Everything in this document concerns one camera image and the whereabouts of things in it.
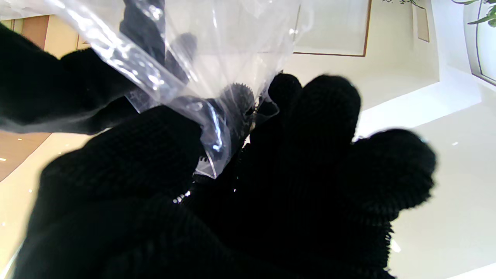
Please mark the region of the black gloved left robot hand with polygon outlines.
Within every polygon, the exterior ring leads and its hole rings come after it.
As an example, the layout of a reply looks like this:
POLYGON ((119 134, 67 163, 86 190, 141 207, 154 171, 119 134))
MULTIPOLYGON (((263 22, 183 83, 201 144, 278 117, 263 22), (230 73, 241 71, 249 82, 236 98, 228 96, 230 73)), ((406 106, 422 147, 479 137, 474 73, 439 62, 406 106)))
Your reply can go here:
POLYGON ((280 112, 215 180, 200 126, 149 110, 41 173, 14 279, 391 279, 391 222, 430 198, 434 151, 406 129, 353 141, 346 78, 278 74, 280 112))

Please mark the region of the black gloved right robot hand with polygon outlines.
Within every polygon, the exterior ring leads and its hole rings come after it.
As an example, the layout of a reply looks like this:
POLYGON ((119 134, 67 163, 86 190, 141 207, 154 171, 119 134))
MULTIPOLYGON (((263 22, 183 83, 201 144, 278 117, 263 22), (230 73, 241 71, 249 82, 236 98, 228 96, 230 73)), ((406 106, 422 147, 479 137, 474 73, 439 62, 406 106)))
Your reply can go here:
MULTIPOLYGON (((120 32, 187 84, 156 23, 133 1, 123 2, 120 32)), ((92 48, 57 58, 1 25, 0 52, 2 131, 95 135, 138 116, 126 95, 143 90, 92 48)))

